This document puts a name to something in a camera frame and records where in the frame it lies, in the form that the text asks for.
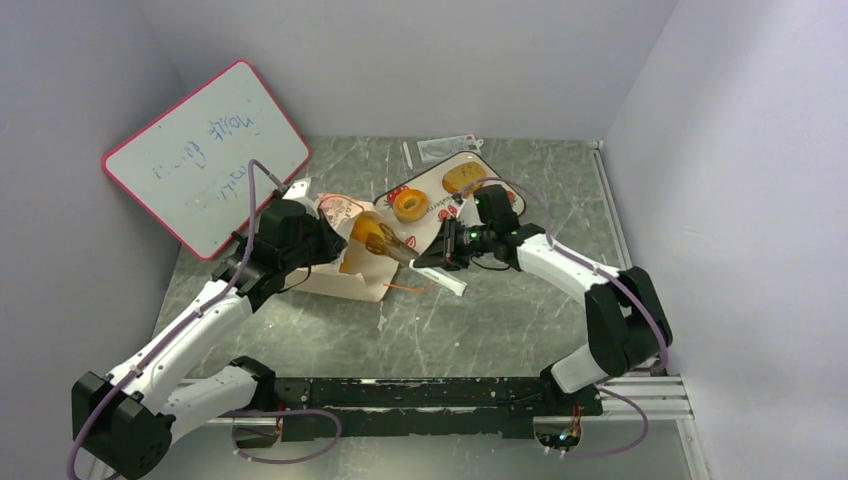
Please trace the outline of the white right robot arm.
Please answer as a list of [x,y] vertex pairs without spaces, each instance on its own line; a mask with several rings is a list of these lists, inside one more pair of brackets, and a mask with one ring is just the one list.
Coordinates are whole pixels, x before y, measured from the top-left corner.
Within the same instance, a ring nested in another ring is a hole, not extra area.
[[644,269],[597,263],[542,227],[521,224],[501,185],[476,190],[467,203],[476,209],[478,223],[443,219],[436,238],[410,265],[459,271],[490,254],[511,269],[550,283],[584,308],[585,341],[541,374],[548,381],[539,398],[548,412],[565,413],[576,403],[578,390],[620,377],[652,357],[667,363],[673,334]]

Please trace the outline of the yellow fake bread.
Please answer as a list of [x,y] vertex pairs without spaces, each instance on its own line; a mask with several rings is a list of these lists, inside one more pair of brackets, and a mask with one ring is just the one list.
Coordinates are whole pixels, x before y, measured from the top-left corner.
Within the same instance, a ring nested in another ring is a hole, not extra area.
[[442,187],[450,193],[456,194],[467,185],[486,177],[483,166],[476,161],[469,161],[457,165],[446,171],[442,176]]

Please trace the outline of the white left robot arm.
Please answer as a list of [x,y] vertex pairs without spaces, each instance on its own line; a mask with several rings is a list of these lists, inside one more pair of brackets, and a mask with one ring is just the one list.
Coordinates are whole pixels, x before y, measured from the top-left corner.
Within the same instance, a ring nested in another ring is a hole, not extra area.
[[347,242],[326,217],[296,200],[274,199],[236,234],[237,251],[158,336],[107,375],[82,375],[73,385],[74,443],[67,475],[86,450],[116,476],[139,479],[193,430],[231,411],[261,416],[276,409],[273,370],[243,356],[213,377],[180,384],[212,346],[283,292],[292,272],[335,261]]

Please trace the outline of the orange fake bread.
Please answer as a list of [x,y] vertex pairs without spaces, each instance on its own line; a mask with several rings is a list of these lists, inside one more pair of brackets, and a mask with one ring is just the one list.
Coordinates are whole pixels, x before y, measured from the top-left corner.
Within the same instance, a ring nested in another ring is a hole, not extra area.
[[373,255],[399,259],[395,249],[398,242],[395,232],[370,213],[363,213],[357,217],[351,230],[351,238],[362,243]]

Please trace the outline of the ring doughnut fake bread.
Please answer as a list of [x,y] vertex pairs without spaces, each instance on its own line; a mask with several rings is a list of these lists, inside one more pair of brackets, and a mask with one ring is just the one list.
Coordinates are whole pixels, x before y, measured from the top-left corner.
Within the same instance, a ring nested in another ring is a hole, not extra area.
[[401,223],[414,223],[421,220],[428,208],[428,196],[418,189],[400,191],[392,204],[393,213]]

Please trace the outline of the metal tongs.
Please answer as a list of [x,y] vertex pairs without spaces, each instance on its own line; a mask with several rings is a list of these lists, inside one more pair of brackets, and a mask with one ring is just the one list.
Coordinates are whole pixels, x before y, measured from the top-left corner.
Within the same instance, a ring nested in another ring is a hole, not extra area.
[[424,268],[424,267],[415,267],[414,262],[418,259],[419,254],[405,242],[401,241],[398,238],[398,242],[396,243],[395,249],[399,254],[399,259],[395,260],[401,266],[410,268],[413,272],[427,278],[438,284],[441,287],[444,287],[450,290],[456,296],[462,297],[467,288],[467,284],[453,275],[439,269],[435,268]]

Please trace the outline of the white paper bag orange handles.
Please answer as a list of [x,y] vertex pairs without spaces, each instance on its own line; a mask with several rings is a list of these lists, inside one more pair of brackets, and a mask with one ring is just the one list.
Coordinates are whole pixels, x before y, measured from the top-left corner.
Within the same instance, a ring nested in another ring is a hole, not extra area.
[[[286,277],[284,287],[349,300],[380,301],[389,288],[397,286],[393,280],[402,266],[389,257],[369,253],[362,243],[351,238],[351,230],[359,215],[370,213],[395,232],[389,220],[377,212],[373,204],[341,194],[321,194],[316,200],[316,206],[334,230],[347,241],[348,246],[341,257],[330,264],[295,270]],[[350,261],[347,274],[339,272],[345,257]]]

